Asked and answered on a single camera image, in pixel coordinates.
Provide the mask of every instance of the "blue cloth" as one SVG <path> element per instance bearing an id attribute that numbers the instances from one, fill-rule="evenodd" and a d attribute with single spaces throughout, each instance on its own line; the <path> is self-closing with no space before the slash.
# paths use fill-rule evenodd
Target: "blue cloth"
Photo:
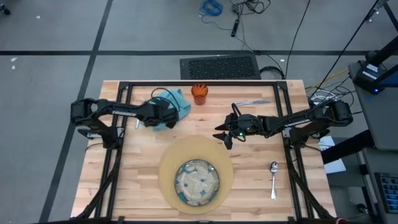
<path id="1" fill-rule="evenodd" d="M 164 97 L 164 98 L 170 100 L 177 107 L 177 109 L 178 109 L 177 104 L 179 104 L 180 112 L 178 112 L 178 120 L 181 120 L 191 110 L 191 104 L 188 103 L 188 101 L 184 99 L 184 97 L 182 96 L 181 89 L 169 90 L 169 91 L 173 94 L 173 96 L 175 97 L 177 102 L 174 100 L 173 96 L 167 91 L 163 91 L 161 94 L 158 94 L 156 96 L 161 96 L 161 97 Z M 164 123 L 154 127 L 154 131 L 162 131 L 165 129 L 167 129 L 167 127 L 166 127 L 166 124 L 164 124 Z"/>

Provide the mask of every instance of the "patterned bowl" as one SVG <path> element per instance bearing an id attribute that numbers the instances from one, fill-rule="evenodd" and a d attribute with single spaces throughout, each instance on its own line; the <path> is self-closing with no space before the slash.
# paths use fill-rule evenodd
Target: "patterned bowl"
<path id="1" fill-rule="evenodd" d="M 217 195 L 220 179 L 207 161 L 195 159 L 179 168 L 175 175 L 175 191 L 180 199 L 192 206 L 202 206 Z"/>

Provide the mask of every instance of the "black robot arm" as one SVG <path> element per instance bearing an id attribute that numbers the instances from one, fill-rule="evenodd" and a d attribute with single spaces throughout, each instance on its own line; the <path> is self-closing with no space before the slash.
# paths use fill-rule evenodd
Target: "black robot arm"
<path id="1" fill-rule="evenodd" d="M 128 105 L 108 100 L 93 100 L 86 98 L 71 104 L 70 121 L 75 126 L 86 126 L 89 129 L 79 129 L 78 132 L 90 138 L 98 134 L 103 139 L 103 147 L 119 147 L 120 136 L 115 127 L 107 126 L 98 118 L 106 114 L 135 117 L 142 121 L 145 127 L 165 123 L 173 128 L 178 121 L 176 108 L 169 108 L 170 102 L 163 98 L 153 98 L 141 105 Z"/>
<path id="2" fill-rule="evenodd" d="M 232 148 L 232 139 L 246 141 L 246 136 L 262 135 L 269 138 L 283 130 L 289 130 L 290 142 L 306 142 L 309 135 L 324 131 L 330 126 L 347 126 L 353 122 L 349 105 L 340 100 L 328 100 L 313 105 L 308 110 L 299 111 L 281 118 L 275 116 L 254 116 L 241 114 L 238 107 L 232 104 L 233 113 L 226 116 L 224 124 L 216 127 L 228 133 L 214 134 L 215 138 L 224 141 L 227 149 Z M 296 128 L 296 125 L 310 124 Z"/>

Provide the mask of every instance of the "spoon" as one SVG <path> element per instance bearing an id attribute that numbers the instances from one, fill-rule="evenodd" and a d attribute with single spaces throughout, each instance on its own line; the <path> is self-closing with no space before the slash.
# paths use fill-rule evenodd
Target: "spoon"
<path id="1" fill-rule="evenodd" d="M 276 200 L 276 193 L 275 193 L 275 174 L 278 171 L 278 163 L 276 161 L 271 163 L 269 171 L 272 174 L 272 191 L 271 191 L 271 199 Z"/>

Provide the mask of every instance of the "butcher block tabletop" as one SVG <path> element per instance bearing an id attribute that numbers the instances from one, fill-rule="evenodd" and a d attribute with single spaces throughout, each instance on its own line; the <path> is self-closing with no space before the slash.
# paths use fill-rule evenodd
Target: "butcher block tabletop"
<path id="1" fill-rule="evenodd" d="M 121 81 L 104 81 L 99 99 L 116 101 L 119 82 Z M 293 112 L 307 109 L 308 102 L 303 81 L 287 80 L 286 82 Z M 157 87 L 156 85 L 134 86 L 130 103 L 139 105 L 150 99 L 150 93 Z M 225 116 L 232 113 L 231 103 L 234 102 L 270 100 L 270 103 L 240 106 L 239 109 L 242 114 L 250 113 L 256 116 L 278 116 L 278 114 L 272 86 L 211 85 L 208 86 L 206 103 L 202 106 L 194 104 L 190 85 L 163 87 L 181 89 L 183 97 L 192 105 L 191 111 L 173 129 L 160 132 L 154 132 L 153 128 L 143 126 L 136 129 L 136 118 L 127 120 L 113 220 L 117 220 L 119 216 L 124 216 L 125 220 L 165 221 L 285 221 L 287 217 L 295 217 L 281 134 L 276 134 L 268 139 L 262 136 L 249 136 L 246 142 L 239 142 L 236 139 L 233 141 L 233 148 L 228 153 L 233 163 L 234 182 L 228 198 L 220 207 L 202 215 L 187 215 L 172 208 L 159 190 L 157 175 L 160 158 L 167 146 L 178 139 L 191 135 L 205 136 L 222 144 L 212 134 L 220 133 L 214 128 L 223 124 Z M 280 97 L 284 114 L 286 114 L 282 91 L 280 91 Z M 111 125 L 112 116 L 102 116 L 101 120 L 105 124 Z M 99 142 L 101 139 L 91 140 L 88 145 Z M 309 140 L 307 145 L 318 147 L 315 140 Z M 97 144 L 87 150 L 71 217 L 81 213 L 97 192 L 105 154 L 106 149 L 102 148 L 102 144 Z M 322 206 L 335 216 L 320 152 L 303 148 L 302 157 L 308 188 Z M 279 163 L 279 171 L 275 175 L 276 201 L 271 200 L 272 177 L 269 166 L 272 161 Z M 301 190 L 298 190 L 298 193 L 302 214 L 305 217 L 307 211 Z M 108 196 L 109 189 L 104 196 L 103 214 L 105 214 L 108 204 Z"/>

